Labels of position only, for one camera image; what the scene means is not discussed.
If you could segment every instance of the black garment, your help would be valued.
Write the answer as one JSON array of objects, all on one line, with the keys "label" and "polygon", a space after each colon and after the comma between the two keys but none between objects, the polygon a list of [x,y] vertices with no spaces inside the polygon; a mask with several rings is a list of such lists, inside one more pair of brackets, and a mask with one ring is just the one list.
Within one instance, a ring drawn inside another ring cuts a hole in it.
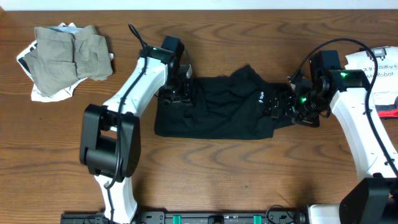
[{"label": "black garment", "polygon": [[265,82],[249,65],[230,77],[194,80],[193,106],[158,100],[155,133],[200,139],[264,139],[274,129],[292,125],[290,118],[264,116],[273,91],[289,87]]}]

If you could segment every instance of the wood grain surface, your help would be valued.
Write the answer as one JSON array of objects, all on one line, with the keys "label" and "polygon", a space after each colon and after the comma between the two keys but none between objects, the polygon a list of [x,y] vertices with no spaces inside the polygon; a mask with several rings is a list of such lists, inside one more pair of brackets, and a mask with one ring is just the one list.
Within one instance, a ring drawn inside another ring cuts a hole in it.
[{"label": "wood grain surface", "polygon": [[[131,21],[151,45],[180,37],[199,77],[229,75],[245,64],[269,82],[285,82],[317,45],[351,37],[370,47],[398,45],[398,11],[70,11],[5,12],[0,22],[0,222],[58,223],[64,212],[104,207],[98,184],[78,160],[81,121],[127,80],[140,48]],[[32,82],[16,55],[35,26],[93,24],[114,52],[114,74],[86,80],[73,97],[30,100]],[[325,47],[344,55],[359,49]],[[265,210],[270,205],[336,203],[357,184],[334,117],[320,128],[291,126],[260,141],[162,138],[154,134],[156,99],[141,119],[142,155],[134,178],[140,205],[185,210]],[[395,147],[397,120],[384,122]]]}]

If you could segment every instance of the beige cloth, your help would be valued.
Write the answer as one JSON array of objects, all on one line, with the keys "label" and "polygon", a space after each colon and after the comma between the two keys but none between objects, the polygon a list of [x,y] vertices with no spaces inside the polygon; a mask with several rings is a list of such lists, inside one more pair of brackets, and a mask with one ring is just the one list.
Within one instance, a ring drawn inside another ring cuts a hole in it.
[{"label": "beige cloth", "polygon": [[106,40],[94,26],[75,34],[36,27],[35,34],[37,49],[24,60],[42,96],[51,96],[81,78],[104,80],[112,74]]}]

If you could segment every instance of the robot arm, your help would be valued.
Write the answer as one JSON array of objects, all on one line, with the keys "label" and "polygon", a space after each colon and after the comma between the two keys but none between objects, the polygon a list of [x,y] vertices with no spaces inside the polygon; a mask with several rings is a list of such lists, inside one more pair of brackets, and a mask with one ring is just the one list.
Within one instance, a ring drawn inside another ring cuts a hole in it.
[{"label": "robot arm", "polygon": [[[319,115],[333,113],[343,128],[354,158],[359,184],[340,204],[312,205],[310,224],[397,221],[397,177],[386,161],[365,113],[369,82],[362,70],[342,70],[336,51],[320,51],[310,59],[312,82],[296,83],[298,95],[289,115],[298,124],[319,126]],[[393,164],[397,152],[377,115],[370,95],[371,117]]]},{"label": "robot arm", "polygon": [[[152,96],[159,90],[162,99],[170,103],[190,102],[188,82],[192,69],[190,65],[179,65],[183,50],[181,41],[169,36],[165,38],[161,48],[147,45],[146,50],[140,52],[136,69],[122,88],[103,106],[89,105],[85,110],[80,162],[87,165],[89,172],[95,175],[101,187],[106,206],[104,215],[108,220],[131,223],[137,210],[137,202],[132,194],[131,176],[141,154],[139,118]],[[144,57],[147,67],[145,74],[139,78],[144,69]],[[121,170],[108,195],[104,185],[112,181],[116,172],[117,141],[101,135],[101,131],[117,130],[120,99],[138,78],[122,107]]]}]

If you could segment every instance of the green connector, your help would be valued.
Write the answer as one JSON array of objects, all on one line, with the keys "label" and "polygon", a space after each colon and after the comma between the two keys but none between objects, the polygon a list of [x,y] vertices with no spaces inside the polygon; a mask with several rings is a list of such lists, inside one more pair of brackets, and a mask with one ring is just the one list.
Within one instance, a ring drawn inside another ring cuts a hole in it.
[{"label": "green connector", "polygon": [[173,215],[173,224],[181,224],[181,216]]},{"label": "green connector", "polygon": [[262,222],[260,215],[253,216],[253,220],[254,220],[253,224],[261,224],[261,222]]}]

